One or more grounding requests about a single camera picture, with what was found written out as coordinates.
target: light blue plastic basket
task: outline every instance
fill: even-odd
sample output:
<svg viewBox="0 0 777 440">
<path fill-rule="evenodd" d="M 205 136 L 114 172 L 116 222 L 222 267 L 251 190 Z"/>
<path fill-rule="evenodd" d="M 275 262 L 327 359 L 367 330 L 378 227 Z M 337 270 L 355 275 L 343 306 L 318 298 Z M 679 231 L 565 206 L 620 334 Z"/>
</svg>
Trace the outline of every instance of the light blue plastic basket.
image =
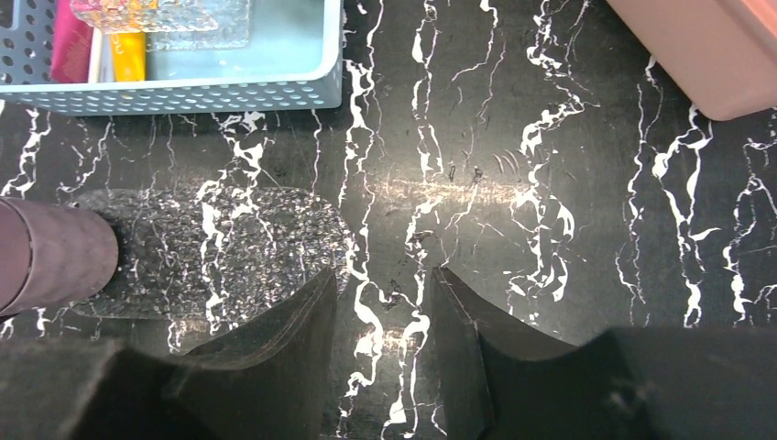
<svg viewBox="0 0 777 440">
<path fill-rule="evenodd" d="M 55 0 L 15 0 L 0 27 L 0 99 L 68 116 L 332 108 L 342 100 L 343 0 L 253 0 L 242 49 L 150 52 L 145 82 L 49 77 Z"/>
</svg>

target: mauve cylinder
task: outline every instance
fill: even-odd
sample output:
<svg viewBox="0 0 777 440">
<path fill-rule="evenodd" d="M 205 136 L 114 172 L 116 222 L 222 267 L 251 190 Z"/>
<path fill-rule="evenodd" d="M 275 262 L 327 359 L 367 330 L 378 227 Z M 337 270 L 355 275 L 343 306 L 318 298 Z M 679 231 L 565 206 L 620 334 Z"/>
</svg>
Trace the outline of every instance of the mauve cylinder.
<svg viewBox="0 0 777 440">
<path fill-rule="evenodd" d="M 22 228 L 9 210 L 21 219 Z M 16 238 L 13 246 L 0 247 L 0 262 L 13 268 L 7 271 L 8 278 L 0 269 L 0 315 L 86 298 L 100 291 L 115 272 L 116 236 L 111 226 L 91 211 L 0 198 L 0 226 L 4 229 L 2 242 L 13 239 L 13 231 L 23 238 Z M 24 261 L 27 269 L 20 269 Z M 25 275 L 21 290 L 17 287 L 19 273 Z M 15 298 L 4 304 L 8 296 Z"/>
</svg>

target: black marble surface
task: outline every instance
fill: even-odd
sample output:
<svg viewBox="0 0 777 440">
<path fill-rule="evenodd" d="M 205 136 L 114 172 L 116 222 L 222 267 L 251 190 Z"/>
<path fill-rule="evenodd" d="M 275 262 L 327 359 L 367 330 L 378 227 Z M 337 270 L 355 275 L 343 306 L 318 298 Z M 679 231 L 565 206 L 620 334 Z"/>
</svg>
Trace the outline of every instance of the black marble surface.
<svg viewBox="0 0 777 440">
<path fill-rule="evenodd" d="M 603 0 L 347 0 L 346 17 L 341 108 L 78 119 L 6 104 L 0 192 L 280 185 L 331 202 L 354 233 L 331 436 L 443 436 L 435 265 L 574 344 L 612 325 L 771 323 L 777 109 L 708 121 Z M 37 310 L 0 337 L 175 351 L 196 326 L 130 321 Z"/>
</svg>

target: transparent packaging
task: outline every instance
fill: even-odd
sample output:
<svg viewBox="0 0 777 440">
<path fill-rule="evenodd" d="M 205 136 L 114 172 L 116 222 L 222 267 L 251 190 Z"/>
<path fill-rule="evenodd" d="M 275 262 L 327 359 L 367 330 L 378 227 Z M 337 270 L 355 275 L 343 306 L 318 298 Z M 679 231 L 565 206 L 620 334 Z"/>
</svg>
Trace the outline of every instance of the transparent packaging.
<svg viewBox="0 0 777 440">
<path fill-rule="evenodd" d="M 105 34 L 212 31 L 218 23 L 203 0 L 70 0 L 75 16 Z M 217 0 L 220 8 L 248 0 Z"/>
<path fill-rule="evenodd" d="M 149 34 L 147 49 L 157 51 L 243 48 L 248 45 L 251 37 L 251 3 L 251 0 L 202 0 L 202 7 L 216 21 L 216 29 Z"/>
</svg>

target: magenta item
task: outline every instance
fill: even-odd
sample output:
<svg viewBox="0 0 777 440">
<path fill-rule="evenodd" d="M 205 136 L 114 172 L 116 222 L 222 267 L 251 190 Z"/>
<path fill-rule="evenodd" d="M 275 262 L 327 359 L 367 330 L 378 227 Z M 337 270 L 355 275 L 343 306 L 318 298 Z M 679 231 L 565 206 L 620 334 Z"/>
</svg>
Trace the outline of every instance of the magenta item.
<svg viewBox="0 0 777 440">
<path fill-rule="evenodd" d="M 85 209 L 0 198 L 0 316 L 81 300 L 111 280 L 113 229 Z"/>
<path fill-rule="evenodd" d="M 92 33 L 92 27 L 72 13 L 70 0 L 57 1 L 51 78 L 59 83 L 86 83 L 89 80 Z"/>
</svg>

